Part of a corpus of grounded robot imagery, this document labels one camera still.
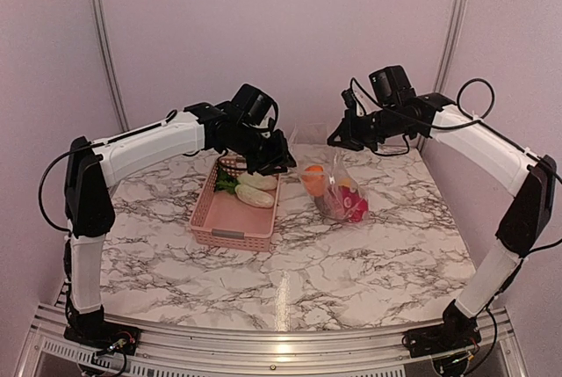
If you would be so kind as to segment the dark purple pepper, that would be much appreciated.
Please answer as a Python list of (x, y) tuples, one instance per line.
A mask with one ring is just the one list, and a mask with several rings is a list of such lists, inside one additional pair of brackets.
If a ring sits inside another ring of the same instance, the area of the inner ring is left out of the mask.
[(342, 215), (341, 206), (339, 201), (334, 196), (326, 193), (320, 197), (313, 198), (314, 204), (316, 205), (319, 212), (332, 220), (340, 220)]

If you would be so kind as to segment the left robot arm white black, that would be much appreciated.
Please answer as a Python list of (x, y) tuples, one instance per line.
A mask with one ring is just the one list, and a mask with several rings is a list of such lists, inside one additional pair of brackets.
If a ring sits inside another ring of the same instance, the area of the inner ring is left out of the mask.
[(254, 126), (230, 102), (199, 103), (166, 119), (97, 141), (84, 137), (71, 144), (64, 185), (71, 266), (72, 307), (81, 316), (78, 334), (93, 346), (111, 338), (111, 327), (94, 312), (102, 308), (101, 254), (115, 222), (109, 194), (121, 180), (183, 154), (230, 150), (246, 161), (249, 173), (274, 175), (296, 162), (279, 129)]

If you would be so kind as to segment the red pepper front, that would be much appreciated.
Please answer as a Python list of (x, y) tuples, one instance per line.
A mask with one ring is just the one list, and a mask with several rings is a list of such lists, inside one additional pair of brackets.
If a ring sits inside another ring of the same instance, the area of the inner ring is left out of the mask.
[(347, 220), (350, 222), (360, 222), (369, 212), (368, 201), (361, 199), (348, 210)]

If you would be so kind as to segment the yellow pepper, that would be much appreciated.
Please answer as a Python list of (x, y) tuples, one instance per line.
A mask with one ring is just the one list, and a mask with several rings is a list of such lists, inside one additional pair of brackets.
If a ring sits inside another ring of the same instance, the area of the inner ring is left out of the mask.
[(338, 185), (339, 186), (345, 186), (345, 187), (348, 187), (348, 188), (354, 188), (356, 186), (356, 183), (351, 178), (342, 178), (338, 181)]

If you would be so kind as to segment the clear zip top bag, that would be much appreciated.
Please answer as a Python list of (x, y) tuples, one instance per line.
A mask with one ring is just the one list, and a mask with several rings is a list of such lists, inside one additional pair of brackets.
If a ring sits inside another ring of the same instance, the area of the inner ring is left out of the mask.
[[(328, 189), (324, 195), (329, 193), (337, 198), (342, 210), (338, 192), (338, 181), (342, 178), (353, 178), (343, 165), (342, 153), (339, 149), (328, 146), (327, 139), (328, 128), (324, 124), (308, 124), (300, 127), (296, 126), (290, 137), (290, 149), (297, 163), (297, 173), (300, 182), (300, 176), (306, 167), (313, 164), (323, 166), (328, 178)], [(360, 193), (368, 200), (365, 190), (355, 179), (353, 180), (356, 183), (356, 186), (353, 189), (360, 191)], [(343, 218), (343, 214), (341, 215), (340, 220), (333, 221), (350, 222)]]

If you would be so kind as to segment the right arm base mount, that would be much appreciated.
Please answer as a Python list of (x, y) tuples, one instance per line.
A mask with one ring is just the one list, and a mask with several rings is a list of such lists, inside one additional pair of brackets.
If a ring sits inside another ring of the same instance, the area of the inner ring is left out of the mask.
[(444, 310), (442, 323), (407, 330), (402, 338), (402, 344), (412, 358), (476, 346), (480, 342), (476, 318), (464, 315), (455, 301)]

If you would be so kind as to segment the orange pepper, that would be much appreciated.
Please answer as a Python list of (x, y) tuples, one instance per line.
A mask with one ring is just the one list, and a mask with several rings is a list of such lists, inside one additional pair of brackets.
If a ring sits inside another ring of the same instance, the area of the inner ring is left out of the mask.
[(328, 189), (328, 178), (322, 165), (313, 164), (305, 168), (300, 180), (312, 197), (322, 197)]

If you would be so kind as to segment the white cabbage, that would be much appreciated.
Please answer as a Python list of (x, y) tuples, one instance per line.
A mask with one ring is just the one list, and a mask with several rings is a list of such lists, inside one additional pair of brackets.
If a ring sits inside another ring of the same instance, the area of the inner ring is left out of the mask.
[(257, 173), (248, 174), (243, 172), (240, 176), (234, 177), (224, 170), (219, 170), (215, 181), (214, 191), (234, 192), (238, 185), (248, 185), (261, 191), (273, 191), (277, 188), (277, 178), (274, 176), (262, 176)]
[(256, 189), (250, 185), (239, 184), (234, 188), (237, 198), (252, 207), (273, 208), (274, 197), (269, 193)]

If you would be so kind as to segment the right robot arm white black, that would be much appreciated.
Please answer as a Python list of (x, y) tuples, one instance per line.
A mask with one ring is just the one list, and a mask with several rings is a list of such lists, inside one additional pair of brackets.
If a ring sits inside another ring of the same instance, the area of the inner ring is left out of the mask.
[(342, 97), (347, 108), (342, 122), (328, 137), (328, 145), (375, 152), (390, 137), (423, 135), (473, 161), (513, 197), (496, 231), (496, 243), (465, 289), (443, 312), (444, 323), (436, 327), (436, 342), (452, 349), (468, 336), (468, 322), (505, 290), (524, 259), (540, 250), (536, 241), (551, 218), (557, 165), (548, 156), (516, 147), (439, 93), (383, 105), (364, 115), (357, 114), (352, 91), (345, 91)]

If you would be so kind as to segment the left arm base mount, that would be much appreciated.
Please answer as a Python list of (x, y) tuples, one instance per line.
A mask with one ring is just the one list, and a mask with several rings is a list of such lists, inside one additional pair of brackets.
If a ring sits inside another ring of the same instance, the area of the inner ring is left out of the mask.
[(65, 316), (67, 319), (67, 327), (63, 335), (65, 339), (98, 348), (105, 353), (109, 351), (112, 344), (124, 339), (125, 345), (122, 349), (125, 354), (135, 354), (141, 330), (134, 326), (106, 321), (104, 307), (89, 313), (79, 313), (71, 303), (68, 303), (65, 307)]

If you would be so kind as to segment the red pepper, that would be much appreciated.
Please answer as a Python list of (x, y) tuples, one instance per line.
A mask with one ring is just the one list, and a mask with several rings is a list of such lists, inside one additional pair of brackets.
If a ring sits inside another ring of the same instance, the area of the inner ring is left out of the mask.
[(357, 189), (345, 186), (338, 187), (339, 199), (342, 205), (343, 218), (347, 220), (348, 210), (353, 207), (361, 199), (367, 200)]
[(369, 212), (368, 201), (361, 199), (348, 210), (347, 220), (350, 222), (360, 222)]

